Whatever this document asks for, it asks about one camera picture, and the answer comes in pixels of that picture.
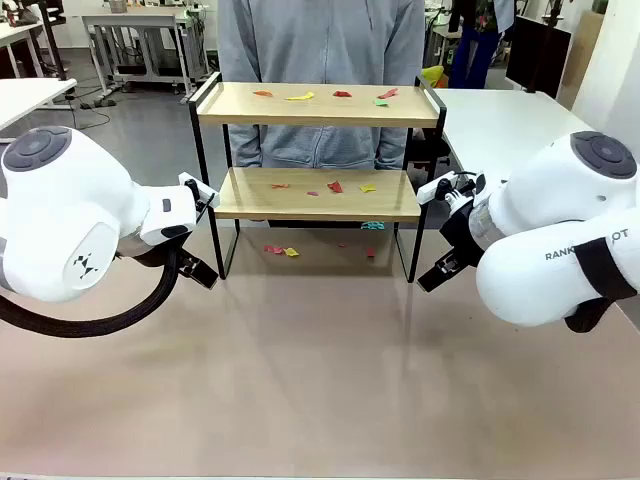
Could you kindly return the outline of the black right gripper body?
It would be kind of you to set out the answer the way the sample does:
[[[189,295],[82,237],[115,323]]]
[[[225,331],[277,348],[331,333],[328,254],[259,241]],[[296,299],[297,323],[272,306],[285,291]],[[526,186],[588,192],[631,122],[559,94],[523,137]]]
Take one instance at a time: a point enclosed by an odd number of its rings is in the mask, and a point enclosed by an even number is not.
[[[471,234],[469,220],[473,202],[468,201],[452,212],[439,232],[452,247],[451,253],[462,266],[477,266],[484,254]]]

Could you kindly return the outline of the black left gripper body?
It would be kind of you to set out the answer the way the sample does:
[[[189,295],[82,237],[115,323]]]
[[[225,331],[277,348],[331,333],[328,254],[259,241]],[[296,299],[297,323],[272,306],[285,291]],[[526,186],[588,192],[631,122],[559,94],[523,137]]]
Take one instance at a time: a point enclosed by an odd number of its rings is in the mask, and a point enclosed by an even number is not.
[[[144,243],[137,235],[131,234],[118,242],[118,257],[129,257],[145,267],[163,267],[168,260],[173,259],[176,267],[183,266],[183,245],[189,233],[181,233],[155,246]]]

